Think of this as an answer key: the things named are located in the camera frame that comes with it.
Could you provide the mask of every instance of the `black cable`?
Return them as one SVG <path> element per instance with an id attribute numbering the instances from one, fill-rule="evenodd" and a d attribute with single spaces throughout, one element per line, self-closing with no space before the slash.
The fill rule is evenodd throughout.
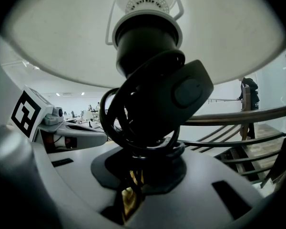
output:
<path id="1" fill-rule="evenodd" d="M 161 62 L 163 60 L 170 60 L 172 67 L 170 71 L 166 74 L 170 74 L 173 70 L 179 69 L 184 65 L 185 57 L 183 53 L 179 50 L 167 50 L 164 51 L 153 58 L 149 59 L 147 62 L 142 64 L 138 69 L 136 69 L 125 83 L 120 88 L 115 88 L 108 91 L 102 98 L 100 103 L 100 122 L 103 126 L 104 131 L 110 136 L 110 138 L 116 142 L 121 147 L 133 153 L 134 158 L 140 160 L 148 160 L 148 158 L 158 158 L 166 157 L 169 159 L 174 159 L 180 156 L 184 151 L 184 144 L 178 143 L 178 136 L 180 128 L 177 128 L 173 136 L 168 140 L 159 140 L 156 143 L 148 143 L 146 140 L 141 140 L 136 133 L 130 128 L 129 122 L 131 119 L 127 119 L 124 111 L 125 102 L 131 96 L 132 93 L 136 92 L 136 87 L 139 85 L 144 85 L 146 79 L 148 82 L 161 80 L 165 74 L 159 74 L 154 76 L 155 65 L 162 66 Z M 115 94 L 111 105 L 106 112 L 105 103 L 106 100 Z M 118 119 L 122 130 L 117 130 L 114 127 L 114 121 Z"/>
<path id="2" fill-rule="evenodd" d="M 142 193 L 142 191 L 141 191 L 141 186 L 139 185 L 139 182 L 138 182 L 138 184 L 136 184 L 136 183 L 133 181 L 133 178 L 132 178 L 132 176 L 130 175 L 130 172 L 127 172 L 126 181 L 127 181 L 128 185 L 132 188 L 132 190 L 133 190 L 136 194 L 141 194 L 141 193 Z"/>
<path id="3" fill-rule="evenodd" d="M 62 138 L 62 136 L 60 136 L 54 143 L 56 143 L 59 139 L 61 139 Z"/>

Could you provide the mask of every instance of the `light bulb socket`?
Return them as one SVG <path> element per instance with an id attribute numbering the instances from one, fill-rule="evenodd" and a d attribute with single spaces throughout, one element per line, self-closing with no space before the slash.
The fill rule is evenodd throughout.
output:
<path id="1" fill-rule="evenodd" d="M 180 47 L 181 30 L 172 20 L 156 14 L 141 13 L 119 25 L 114 41 L 117 47 L 116 67 L 121 75 L 128 78 L 155 55 Z"/>

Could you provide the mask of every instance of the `wooden handrail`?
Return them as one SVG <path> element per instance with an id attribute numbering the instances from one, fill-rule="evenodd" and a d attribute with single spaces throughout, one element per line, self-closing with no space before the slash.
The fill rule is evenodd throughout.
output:
<path id="1" fill-rule="evenodd" d="M 281 152 L 281 150 L 277 150 L 275 152 L 268 153 L 265 155 L 255 156 L 253 158 L 222 159 L 221 162 L 223 162 L 225 164 L 241 164 L 241 163 L 246 163 L 246 162 L 253 162 L 253 161 L 257 161 L 257 160 L 261 160 L 261 159 L 265 159 L 265 158 L 269 158 L 269 157 L 278 155 L 280 152 Z"/>
<path id="2" fill-rule="evenodd" d="M 239 133 L 239 131 L 241 130 L 242 128 L 240 127 L 240 128 L 238 128 L 236 131 L 234 131 L 230 136 L 227 136 L 225 139 L 223 139 L 221 142 L 225 142 L 225 141 L 227 141 L 227 140 L 229 140 L 230 138 L 232 138 L 233 136 L 235 136 L 237 133 Z M 208 150 L 210 150 L 210 149 L 212 149 L 212 148 L 214 148 L 214 147 L 208 147 L 208 148 L 206 148 L 206 149 L 204 149 L 204 150 L 202 150 L 202 151 L 200 151 L 200 153 L 204 153 L 204 152 L 206 152 L 206 151 L 208 151 Z"/>
<path id="3" fill-rule="evenodd" d="M 206 114 L 192 116 L 183 125 L 239 125 L 266 120 L 277 119 L 286 116 L 286 106 L 265 110 L 253 110 L 227 114 Z"/>
<path id="4" fill-rule="evenodd" d="M 205 139 L 207 139 L 207 138 L 213 136 L 214 134 L 220 132 L 220 131 L 221 131 L 222 129 L 224 129 L 225 127 L 227 127 L 227 126 L 226 126 L 226 125 L 223 125 L 222 127 L 218 128 L 217 130 L 215 130 L 215 131 L 211 132 L 210 134 L 204 136 L 203 138 L 200 138 L 200 139 L 197 140 L 197 141 L 198 141 L 198 142 L 201 142 L 201 141 L 203 141 L 203 140 L 205 140 Z"/>
<path id="5" fill-rule="evenodd" d="M 217 101 L 222 101 L 222 102 L 241 101 L 241 100 L 236 100 L 236 99 L 221 99 L 221 98 L 208 98 L 208 100 L 217 100 Z"/>
<path id="6" fill-rule="evenodd" d="M 213 142 L 213 141 L 216 141 L 216 140 L 218 140 L 219 138 L 221 138 L 221 137 L 223 137 L 224 135 L 226 135 L 227 133 L 229 133 L 230 131 L 232 131 L 235 127 L 237 127 L 238 125 L 234 125 L 234 126 L 232 126 L 232 127 L 230 127 L 228 130 L 226 130 L 225 132 L 223 132 L 223 133 L 221 133 L 220 135 L 218 135 L 217 137 L 215 137 L 215 138 L 213 138 L 212 140 L 210 140 L 210 142 Z M 197 148 L 201 148 L 201 146 L 199 146 L 199 147 L 194 147 L 193 149 L 191 149 L 191 150 L 196 150 Z"/>
<path id="7" fill-rule="evenodd" d="M 248 176 L 248 175 L 253 175 L 253 174 L 258 174 L 267 170 L 270 170 L 273 166 L 268 166 L 265 168 L 257 169 L 257 170 L 250 170 L 246 172 L 239 173 L 241 176 Z"/>
<path id="8" fill-rule="evenodd" d="M 193 142 L 193 141 L 184 141 L 180 140 L 183 142 L 185 145 L 189 146 L 199 146 L 199 147 L 237 147 L 237 146 L 242 146 L 242 145 L 253 145 L 253 144 L 258 144 L 258 143 L 263 143 L 263 142 L 268 142 L 280 137 L 286 136 L 286 133 L 280 132 L 278 134 L 273 134 L 265 137 L 260 137 L 257 139 L 250 139 L 250 140 L 245 140 L 245 141 L 236 141 L 236 142 Z"/>

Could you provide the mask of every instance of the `floor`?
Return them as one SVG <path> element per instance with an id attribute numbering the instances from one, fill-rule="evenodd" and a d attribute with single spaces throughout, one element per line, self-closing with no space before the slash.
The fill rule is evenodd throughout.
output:
<path id="1" fill-rule="evenodd" d="M 267 125 L 267 124 L 258 124 L 255 123 L 255 137 L 260 138 L 268 135 L 273 135 L 279 133 L 278 130 L 274 129 L 273 127 Z M 259 144 L 253 144 L 249 145 L 248 149 L 250 150 L 251 154 L 253 156 L 260 156 L 264 155 L 270 152 L 277 151 L 281 148 L 284 138 L 278 138 L 275 140 L 271 140 L 264 143 Z M 269 157 L 266 159 L 258 160 L 256 161 L 261 168 L 268 167 L 270 165 L 273 165 L 273 163 L 276 160 L 276 156 Z"/>

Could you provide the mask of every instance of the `lamp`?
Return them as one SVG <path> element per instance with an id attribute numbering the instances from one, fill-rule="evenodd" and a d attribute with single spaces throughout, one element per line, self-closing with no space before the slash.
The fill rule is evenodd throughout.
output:
<path id="1" fill-rule="evenodd" d="M 125 16 L 129 1 L 115 0 L 112 26 Z M 175 0 L 165 1 L 170 15 L 177 15 Z M 119 87 L 124 78 L 114 67 L 116 51 L 104 43 L 113 2 L 20 0 L 2 34 L 21 56 L 48 73 L 78 83 Z M 285 31 L 264 0 L 181 2 L 180 50 L 186 62 L 201 60 L 214 84 L 258 70 L 286 47 Z"/>

